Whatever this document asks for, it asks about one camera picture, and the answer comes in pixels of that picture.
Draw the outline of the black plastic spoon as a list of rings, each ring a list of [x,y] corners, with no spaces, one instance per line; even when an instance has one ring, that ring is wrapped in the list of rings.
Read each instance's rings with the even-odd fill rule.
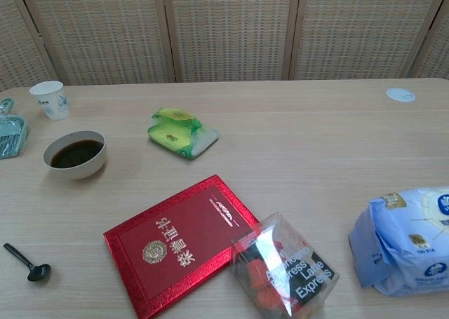
[[[3,247],[29,269],[29,274],[27,276],[29,282],[40,282],[49,278],[51,274],[51,266],[49,264],[35,265],[31,263],[28,258],[10,243],[4,243]]]

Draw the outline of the clear coffee capsule box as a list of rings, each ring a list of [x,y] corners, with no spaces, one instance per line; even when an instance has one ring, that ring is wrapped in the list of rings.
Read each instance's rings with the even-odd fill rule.
[[[232,272],[263,319],[310,319],[340,278],[280,213],[232,241]]]

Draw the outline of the white bowl of dark liquid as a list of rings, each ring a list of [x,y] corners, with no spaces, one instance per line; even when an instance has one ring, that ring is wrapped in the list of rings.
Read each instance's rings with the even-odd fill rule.
[[[43,161],[52,176],[84,179],[105,164],[106,150],[106,139],[101,133],[76,131],[52,142],[43,153]]]

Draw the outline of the green snack packet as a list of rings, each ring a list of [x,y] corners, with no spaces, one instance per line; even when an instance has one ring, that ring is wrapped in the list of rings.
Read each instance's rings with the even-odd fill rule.
[[[189,160],[219,139],[218,131],[181,109],[162,107],[152,121],[147,130],[150,140]]]

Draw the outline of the red certificate book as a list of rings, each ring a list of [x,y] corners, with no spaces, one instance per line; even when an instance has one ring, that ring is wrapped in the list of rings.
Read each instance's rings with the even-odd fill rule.
[[[213,175],[105,232],[138,319],[150,319],[228,265],[231,241],[258,223]]]

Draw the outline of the woven wooden screen panel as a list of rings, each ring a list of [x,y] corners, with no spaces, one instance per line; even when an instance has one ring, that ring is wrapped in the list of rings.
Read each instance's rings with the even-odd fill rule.
[[[299,0],[164,0],[178,82],[289,77]]]
[[[449,0],[439,1],[408,75],[449,80]]]
[[[24,0],[66,85],[175,81],[163,0]]]
[[[443,0],[298,0],[289,78],[409,75]]]
[[[0,91],[50,78],[15,0],[0,0]]]

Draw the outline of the white printed paper cup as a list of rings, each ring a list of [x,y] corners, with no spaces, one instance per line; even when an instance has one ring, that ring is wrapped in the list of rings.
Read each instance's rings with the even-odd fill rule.
[[[69,116],[67,95],[62,82],[44,81],[32,86],[29,93],[50,120],[62,120]]]

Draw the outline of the white round grommet cover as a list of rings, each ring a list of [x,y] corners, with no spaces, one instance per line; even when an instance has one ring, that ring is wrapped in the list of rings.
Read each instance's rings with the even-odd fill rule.
[[[414,92],[405,88],[388,88],[386,94],[390,99],[398,102],[414,102],[416,99]]]

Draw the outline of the blue wet wipes pack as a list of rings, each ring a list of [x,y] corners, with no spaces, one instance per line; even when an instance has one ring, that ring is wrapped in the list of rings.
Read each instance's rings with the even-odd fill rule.
[[[449,186],[372,199],[349,245],[361,287],[391,297],[449,291]]]

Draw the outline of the teal dustpan and brush set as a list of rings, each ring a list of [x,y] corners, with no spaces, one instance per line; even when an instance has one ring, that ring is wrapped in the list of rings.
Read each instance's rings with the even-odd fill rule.
[[[0,159],[17,156],[29,134],[25,118],[11,113],[13,105],[11,98],[0,101]]]

